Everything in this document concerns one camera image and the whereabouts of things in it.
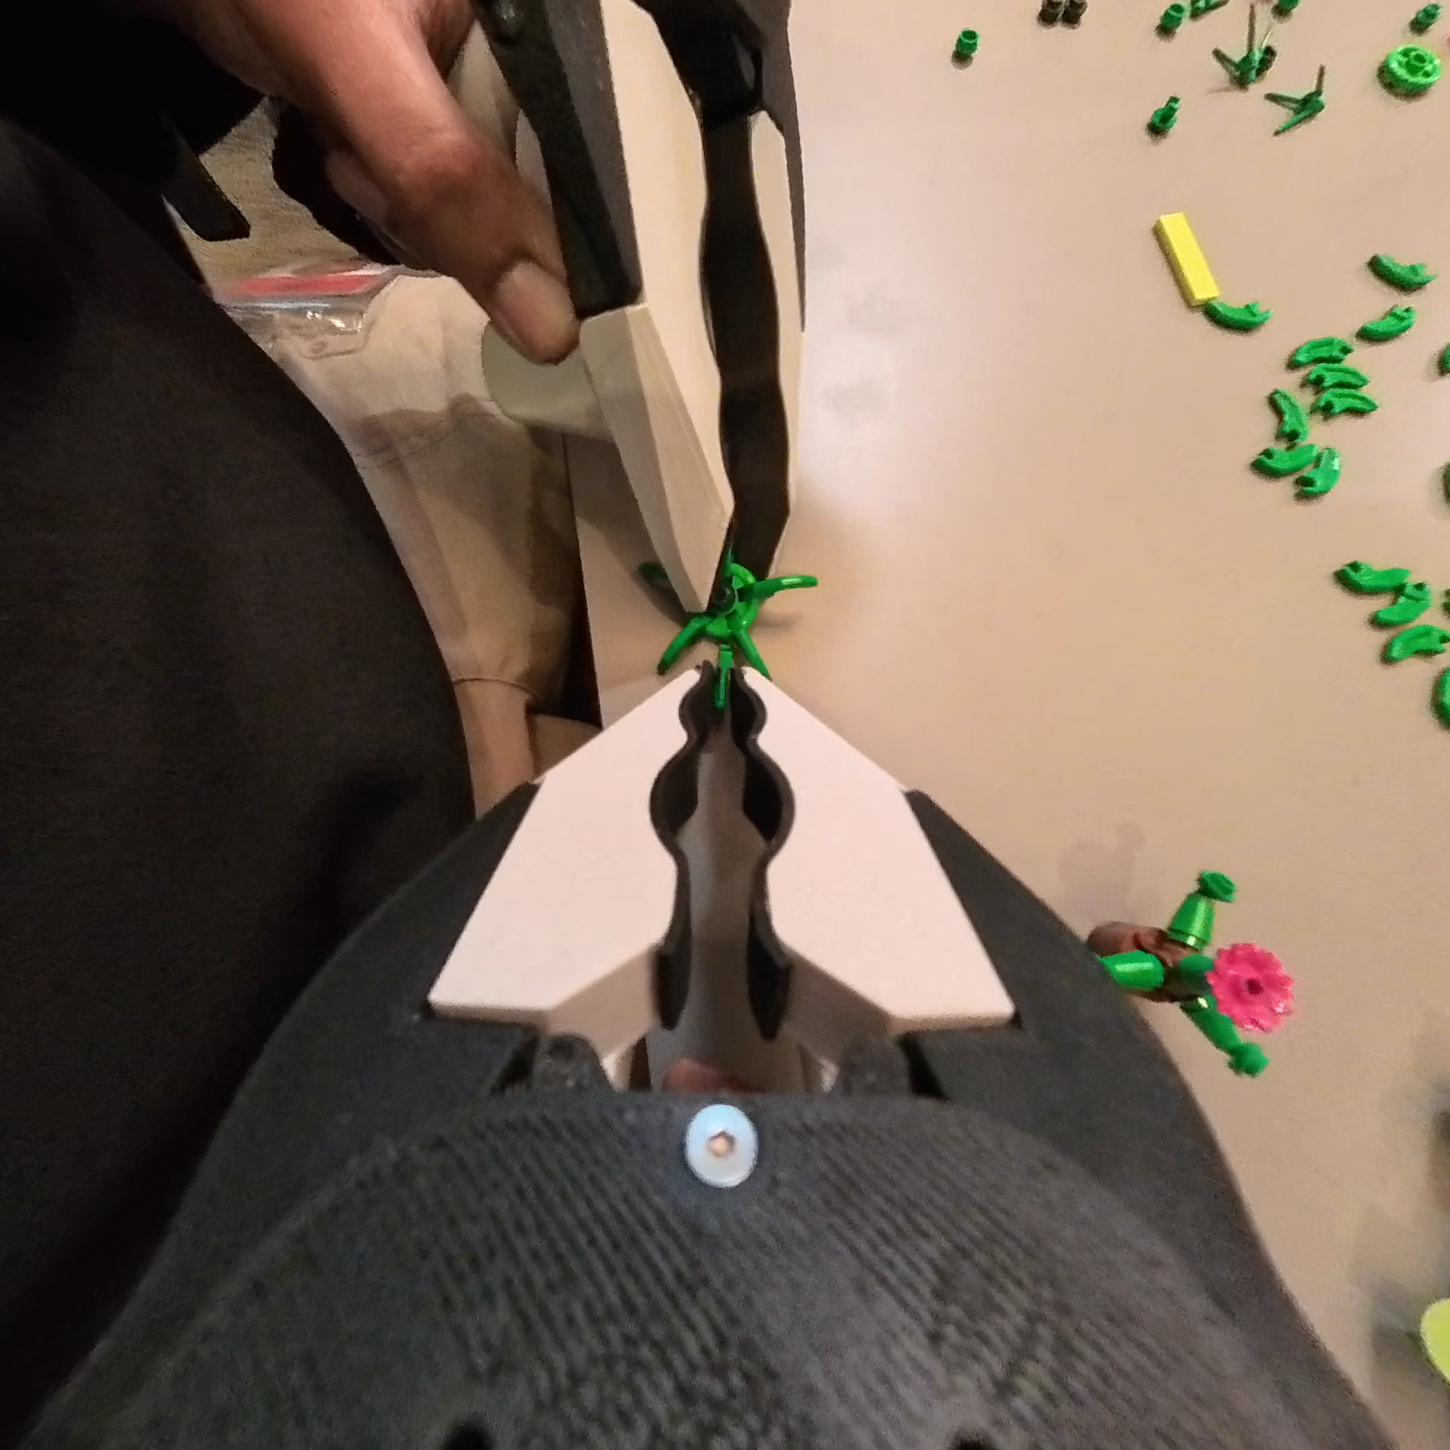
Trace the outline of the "person's beige trousers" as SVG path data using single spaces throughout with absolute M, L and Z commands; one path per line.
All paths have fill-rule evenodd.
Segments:
M 404 276 L 340 353 L 262 341 L 340 434 L 423 602 L 476 813 L 592 731 L 563 718 L 580 569 L 561 445 L 495 405 L 485 327 L 457 281 Z

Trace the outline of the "group of green leaf pieces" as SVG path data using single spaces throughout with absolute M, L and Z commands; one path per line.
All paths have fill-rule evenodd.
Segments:
M 1321 440 L 1315 426 L 1343 417 L 1369 417 L 1379 409 L 1369 374 L 1353 362 L 1355 353 L 1409 334 L 1419 321 L 1419 308 L 1410 298 L 1438 279 L 1428 262 L 1386 251 L 1371 253 L 1365 265 L 1372 279 L 1395 293 L 1396 302 L 1362 321 L 1352 333 L 1302 340 L 1284 357 L 1293 381 L 1265 396 L 1274 414 L 1274 433 L 1248 466 L 1257 478 L 1289 483 L 1296 502 L 1329 497 L 1345 474 L 1341 448 Z M 1412 567 L 1374 564 L 1362 557 L 1336 566 L 1331 578 L 1338 590 L 1376 602 L 1367 624 L 1383 636 L 1383 664 L 1441 661 L 1429 685 L 1428 711 L 1447 730 L 1447 590 L 1417 576 Z

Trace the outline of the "small potted toy flower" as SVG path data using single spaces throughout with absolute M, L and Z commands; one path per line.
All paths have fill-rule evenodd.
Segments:
M 1236 1077 L 1253 1080 L 1270 1063 L 1258 1039 L 1293 1014 L 1296 985 L 1265 947 L 1213 945 L 1219 907 L 1236 897 L 1227 875 L 1201 871 L 1165 926 L 1105 921 L 1086 945 L 1115 987 L 1176 1008 Z

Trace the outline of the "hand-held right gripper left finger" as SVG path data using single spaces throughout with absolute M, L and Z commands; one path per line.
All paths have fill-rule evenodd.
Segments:
M 523 809 L 428 990 L 447 1020 L 577 1037 L 625 1084 L 637 1047 L 678 1023 L 690 985 L 690 885 L 713 668 L 665 681 L 523 792 Z

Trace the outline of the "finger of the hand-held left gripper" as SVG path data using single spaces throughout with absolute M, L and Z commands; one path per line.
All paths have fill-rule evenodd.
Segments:
M 708 322 L 646 300 L 589 317 L 583 360 L 646 533 L 687 611 L 704 611 L 734 519 Z
M 792 510 L 804 343 L 785 136 L 754 110 L 703 132 L 701 277 L 718 367 L 730 550 L 766 574 Z

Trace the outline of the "yellow flat brick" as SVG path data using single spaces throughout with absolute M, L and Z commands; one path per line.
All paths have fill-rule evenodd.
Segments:
M 1172 270 L 1181 298 L 1189 308 L 1203 308 L 1220 298 L 1220 284 L 1184 212 L 1158 215 L 1153 220 L 1153 234 Z

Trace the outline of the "person's left hand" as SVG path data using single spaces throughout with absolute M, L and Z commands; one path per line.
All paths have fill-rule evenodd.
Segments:
M 416 265 L 463 283 L 516 348 L 564 359 L 578 321 L 556 226 L 444 70 L 469 3 L 155 3 L 233 75 L 319 125 L 333 189 Z

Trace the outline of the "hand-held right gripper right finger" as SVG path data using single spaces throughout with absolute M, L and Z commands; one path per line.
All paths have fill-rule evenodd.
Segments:
M 1012 1023 L 904 785 L 753 668 L 732 680 L 732 738 L 761 844 L 746 958 L 759 1035 L 839 1068 L 867 1042 Z

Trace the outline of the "green spiky plant stem piece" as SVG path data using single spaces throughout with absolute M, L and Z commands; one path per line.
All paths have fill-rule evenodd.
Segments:
M 811 573 L 758 576 L 728 552 L 715 597 L 703 609 L 689 609 L 665 643 L 656 664 L 658 676 L 665 676 L 689 649 L 704 643 L 716 650 L 716 666 L 725 676 L 747 666 L 770 680 L 772 671 L 754 642 L 758 614 L 775 595 L 811 590 L 818 583 Z

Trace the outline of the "group of small flower pieces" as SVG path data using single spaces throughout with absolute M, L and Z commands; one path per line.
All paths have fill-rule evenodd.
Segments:
M 1163 41 L 1174 37 L 1189 22 L 1200 22 L 1205 15 L 1226 8 L 1227 1 L 1174 1 L 1163 3 L 1153 18 L 1153 34 Z M 1279 50 L 1274 43 L 1274 22 L 1286 20 L 1296 13 L 1300 3 L 1245 3 L 1245 41 L 1239 53 L 1213 48 L 1212 58 L 1220 67 L 1227 88 L 1236 94 L 1255 91 L 1277 62 Z M 1037 22 L 1043 27 L 1077 27 L 1087 3 L 1081 1 L 1043 1 L 1039 3 Z M 1407 22 L 1410 41 L 1390 48 L 1379 60 L 1374 75 L 1379 86 L 1402 100 L 1415 100 L 1433 89 L 1445 75 L 1445 62 L 1440 51 L 1426 44 L 1429 31 L 1441 15 L 1441 3 L 1422 3 Z M 1262 91 L 1262 100 L 1279 106 L 1283 115 L 1274 134 L 1286 134 L 1312 122 L 1327 108 L 1327 67 L 1315 72 L 1314 86 L 1300 93 Z M 1151 110 L 1144 131 L 1153 139 L 1172 132 L 1181 117 L 1184 101 L 1169 96 Z

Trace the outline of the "person's black jacket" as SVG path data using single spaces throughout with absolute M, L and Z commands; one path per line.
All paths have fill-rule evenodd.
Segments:
M 349 450 L 3 122 L 3 1446 L 105 1332 L 281 1016 L 473 816 Z

